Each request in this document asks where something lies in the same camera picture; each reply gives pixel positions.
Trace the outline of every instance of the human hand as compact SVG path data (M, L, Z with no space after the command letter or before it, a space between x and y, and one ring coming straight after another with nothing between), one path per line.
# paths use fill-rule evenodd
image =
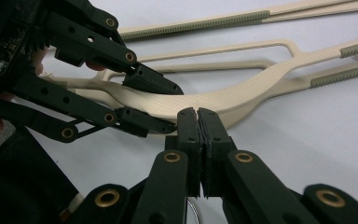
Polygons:
M42 60L45 58L47 52L48 52L48 48L45 48L45 49L41 49L39 51L33 52L31 54L31 60L33 61L35 72L38 75L43 72ZM96 70L96 71L104 70L104 68L98 64L86 62L86 65L87 65L87 67L89 67L93 70ZM12 100L13 97L14 96L9 93L0 94L0 99L4 99L4 100L8 100L8 101ZM0 133L3 131L3 129L4 129L4 122L0 119Z

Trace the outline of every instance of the white surface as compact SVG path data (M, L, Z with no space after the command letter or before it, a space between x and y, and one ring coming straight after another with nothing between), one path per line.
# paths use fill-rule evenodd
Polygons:
M184 21L295 1L271 2L91 1L94 6L116 16L120 27ZM140 57L278 38L290 39L305 51L351 41L358 38L358 12L162 37L130 42L127 46ZM288 59L289 53L283 48L259 49L161 64L265 58L279 62ZM95 75L85 66L76 68L53 59L52 55L44 60L44 65L57 77ZM331 65L323 63L307 67L290 76ZM256 72L229 71L166 77L177 82L185 93L195 93L233 85ZM288 188L302 193L307 185L325 183L346 191L358 200L358 78L270 99L228 132L238 148L256 153ZM37 133L35 136L84 195L105 183L132 187L147 177L155 156L164 148L163 137L143 139L113 129L105 129L68 145ZM220 199L200 198L196 205L203 223L227 223Z

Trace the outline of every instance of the beige plastic part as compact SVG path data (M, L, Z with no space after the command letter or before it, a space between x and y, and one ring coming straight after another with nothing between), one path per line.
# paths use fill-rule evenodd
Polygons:
M333 14L347 13L358 11L358 1L344 2L325 7L316 7L311 9L304 9L301 11L294 11L287 14L275 15L262 20L262 23L273 21L290 21L297 19L305 19L310 17L320 17Z
M257 68L267 68L273 65L273 62L264 61L263 63L259 62L258 66L253 66L255 63L247 63L247 62L235 62L235 63L206 63L206 64L181 64L174 66L165 66L165 67L154 67L155 70L161 73L178 73L178 72L188 72L188 71L207 71L207 70L228 70L228 69L241 69L241 68L249 68L257 67ZM103 79L108 79L110 76L101 76ZM321 87L323 85L328 85L332 83L336 83L339 81L347 80L350 78L358 77L358 62L346 64L340 67L332 68L329 70L324 70L319 73L305 75L303 77L296 77L291 79L283 79L273 88L268 90L263 95L257 97L248 105L241 107L237 110L219 114L220 119L223 121L226 129L231 128L239 121L246 118L258 105L260 105L265 100L283 95L286 93L294 92L294 91L302 91L309 88ZM104 91L96 91L96 90L81 90L77 89L76 93L89 98L91 100L103 103L105 105L109 105L111 108L118 108L123 105L119 104L114 98L112 98L109 94Z
M244 68L261 68L265 69L275 64L268 60L242 61L242 62L225 62L225 63L192 63L192 64L176 64L153 66L153 69L163 73L185 73L185 72L201 72L201 71L216 71L216 70L232 70ZM125 73L116 73L112 70L104 70L97 74L101 80L108 81L111 77L122 77Z
M121 28L118 31L121 37L126 40L143 36L231 26L256 25L262 22L287 21L352 11L358 11L358 0L307 0L200 20L165 25Z
M225 125L230 127L238 121L238 119L231 119L230 117L239 117L239 115L232 116L232 113L246 114L246 110L252 110L252 108L258 105L261 101L276 94L274 93L276 90L272 91L274 88L280 87L277 92L282 92L283 84L283 86L287 86L289 85L288 83L293 83L293 81L291 81L279 84L284 80L284 76L290 71L299 67L338 59L341 56L341 49L357 45L358 40L355 40L331 48L305 53L299 51L296 45L290 41L263 41L254 44L243 44L237 46L235 49L233 47L204 49L200 51L176 53L169 56L153 57L177 58L185 57L186 55L206 54L207 52L226 52L227 49L254 49L271 46L286 46L294 56L292 59L272 65L258 75L230 88L201 94L159 95L137 91L114 82L102 81L101 77L106 76L106 73L101 73L99 77L97 76L93 79L53 78L53 81L66 81L67 88L105 91L120 105L137 108L147 112L151 116L162 119L175 120L178 111L187 107L194 107L196 109L199 107L209 108L218 113ZM290 91L303 90L309 87L310 81L308 80L302 85L291 87Z

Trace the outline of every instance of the metal pin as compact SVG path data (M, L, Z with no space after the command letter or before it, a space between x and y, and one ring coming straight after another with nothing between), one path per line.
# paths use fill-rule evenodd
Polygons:
M113 114L105 114L104 120L106 122L112 122L115 120L115 116L113 116Z
M111 18L106 19L106 24L108 26L115 26L115 21Z
M320 189L316 191L316 196L322 203L325 203L329 206L340 208L345 206L345 200L336 194L334 191L329 189Z
M167 162L176 162L180 160L180 155L175 152L170 152L164 155L164 160Z
M72 138L74 136L74 130L72 130L71 128L66 128L64 130L62 130L61 135L64 138Z
M120 194L118 193L117 190L106 189L97 194L94 202L99 207L109 207L117 203L119 198L120 198Z
M245 152L239 152L235 155L235 159L240 162L251 162L253 161L253 157Z
M133 60L133 58L134 58L134 57L133 57L133 54L131 54L131 53L127 53L127 54L126 54L126 59L127 59L128 61L131 62L131 61Z

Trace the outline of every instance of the robotic hand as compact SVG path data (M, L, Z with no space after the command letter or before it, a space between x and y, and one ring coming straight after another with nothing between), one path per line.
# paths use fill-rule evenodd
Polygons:
M55 57L66 63L81 66L86 62L91 68L106 67L126 73L123 85L130 88L183 94L175 83L137 62L117 27L115 17L93 7L87 0L0 0L0 93L12 93L76 120L64 122L2 100L0 118L66 143L105 127L143 137L150 131L173 132L175 127L170 122L128 107L106 108L35 75L34 67L40 60L32 57L31 52L54 46L57 48ZM80 122L94 127L79 133L76 125Z

